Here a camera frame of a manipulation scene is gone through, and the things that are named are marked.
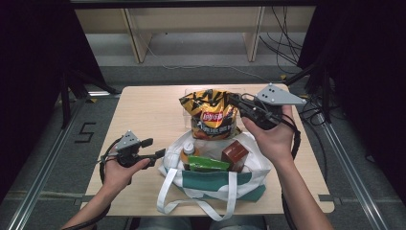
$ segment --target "hand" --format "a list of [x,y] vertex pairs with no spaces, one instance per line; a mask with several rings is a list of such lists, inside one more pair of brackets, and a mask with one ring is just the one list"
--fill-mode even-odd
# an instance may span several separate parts
[[149,161],[148,158],[143,159],[130,168],[125,168],[117,162],[116,157],[110,156],[105,163],[105,177],[102,186],[110,193],[117,195],[126,187],[132,175],[143,169]]
[[[282,113],[293,119],[291,105],[284,105]],[[291,154],[293,130],[289,126],[280,123],[272,129],[263,130],[246,117],[242,117],[241,120],[248,131],[254,135],[259,150],[274,165],[278,165],[286,160],[293,161]]]

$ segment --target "forearm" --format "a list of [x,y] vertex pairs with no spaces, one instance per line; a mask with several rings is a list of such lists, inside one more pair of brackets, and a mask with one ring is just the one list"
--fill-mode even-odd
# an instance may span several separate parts
[[290,214],[298,229],[332,229],[308,190],[293,160],[275,166]]
[[105,208],[107,208],[118,193],[119,192],[113,191],[109,188],[101,187],[96,195],[76,215],[62,226],[62,229],[84,223],[97,217],[105,210]]

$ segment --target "pants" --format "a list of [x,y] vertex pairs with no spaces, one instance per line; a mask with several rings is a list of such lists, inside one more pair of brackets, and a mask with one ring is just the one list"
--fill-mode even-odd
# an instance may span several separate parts
[[[192,230],[189,218],[141,218],[137,230]],[[223,221],[212,221],[210,230],[264,230],[263,216],[232,216]]]

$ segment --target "green package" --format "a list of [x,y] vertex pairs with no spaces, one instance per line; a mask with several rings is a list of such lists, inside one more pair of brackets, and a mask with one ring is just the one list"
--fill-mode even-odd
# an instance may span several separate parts
[[195,172],[226,172],[230,163],[203,156],[189,156],[189,166]]

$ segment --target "black and yellow chip bag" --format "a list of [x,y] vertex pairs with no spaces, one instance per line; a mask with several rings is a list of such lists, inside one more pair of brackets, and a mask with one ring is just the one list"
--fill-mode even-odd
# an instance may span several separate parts
[[221,140],[239,134],[237,108],[229,104],[230,92],[207,89],[179,99],[192,115],[192,136],[203,140]]

